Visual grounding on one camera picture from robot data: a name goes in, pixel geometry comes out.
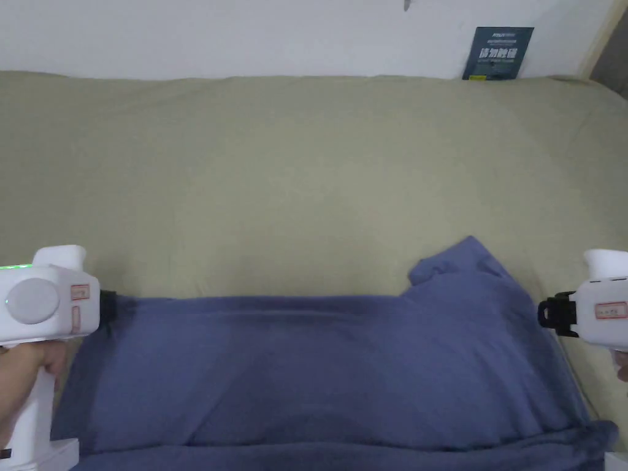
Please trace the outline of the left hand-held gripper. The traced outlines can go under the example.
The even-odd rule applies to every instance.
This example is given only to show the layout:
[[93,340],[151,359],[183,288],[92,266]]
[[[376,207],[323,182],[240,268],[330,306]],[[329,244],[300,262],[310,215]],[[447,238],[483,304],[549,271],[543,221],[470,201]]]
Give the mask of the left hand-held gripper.
[[[105,329],[116,315],[117,295],[83,269],[78,245],[45,247],[30,264],[1,268],[1,345],[68,341]],[[79,462],[76,438],[52,440],[55,379],[40,369],[20,410],[2,470],[70,470]]]

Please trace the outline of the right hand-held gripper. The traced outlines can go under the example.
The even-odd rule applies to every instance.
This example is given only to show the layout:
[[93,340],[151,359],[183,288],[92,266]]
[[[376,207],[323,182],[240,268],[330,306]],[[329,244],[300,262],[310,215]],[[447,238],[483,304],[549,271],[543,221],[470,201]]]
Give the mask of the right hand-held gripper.
[[604,347],[613,358],[614,351],[627,352],[627,252],[588,250],[584,261],[587,279],[543,300],[537,320],[558,336]]

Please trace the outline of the person's left hand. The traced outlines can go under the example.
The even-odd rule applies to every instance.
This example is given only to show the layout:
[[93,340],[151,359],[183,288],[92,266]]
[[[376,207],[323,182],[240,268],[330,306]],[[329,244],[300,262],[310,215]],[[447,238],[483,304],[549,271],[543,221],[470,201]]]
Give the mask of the person's left hand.
[[31,467],[51,453],[55,385],[66,343],[21,343],[1,354],[1,469]]

